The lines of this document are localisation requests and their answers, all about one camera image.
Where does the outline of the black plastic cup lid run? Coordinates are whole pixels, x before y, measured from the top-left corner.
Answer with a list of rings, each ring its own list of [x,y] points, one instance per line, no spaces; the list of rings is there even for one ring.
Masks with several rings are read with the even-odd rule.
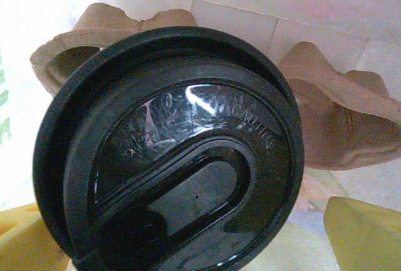
[[[284,225],[303,169],[278,68],[235,36],[184,26],[77,68],[38,131],[33,183],[78,271],[238,271]]]

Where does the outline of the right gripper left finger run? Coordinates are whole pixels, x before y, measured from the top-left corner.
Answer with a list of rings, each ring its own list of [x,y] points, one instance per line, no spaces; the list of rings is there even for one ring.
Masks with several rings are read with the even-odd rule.
[[[0,212],[0,271],[66,271],[69,261],[37,204]]]

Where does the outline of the brown pulp cup carrier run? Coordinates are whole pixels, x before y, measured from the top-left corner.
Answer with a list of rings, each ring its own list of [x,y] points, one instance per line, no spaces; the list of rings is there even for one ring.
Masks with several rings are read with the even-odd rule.
[[[105,3],[87,7],[71,31],[30,57],[36,77],[55,95],[72,72],[101,48],[133,34],[167,26],[194,26],[184,9],[160,11],[137,21]],[[278,64],[301,114],[305,164],[349,170],[401,158],[401,101],[392,99],[380,75],[336,71],[311,42],[295,44]]]

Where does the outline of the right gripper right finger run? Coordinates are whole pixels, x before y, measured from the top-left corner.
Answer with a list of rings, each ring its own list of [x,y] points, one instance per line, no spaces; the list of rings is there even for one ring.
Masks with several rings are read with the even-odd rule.
[[[340,271],[401,271],[401,212],[331,197],[324,226]]]

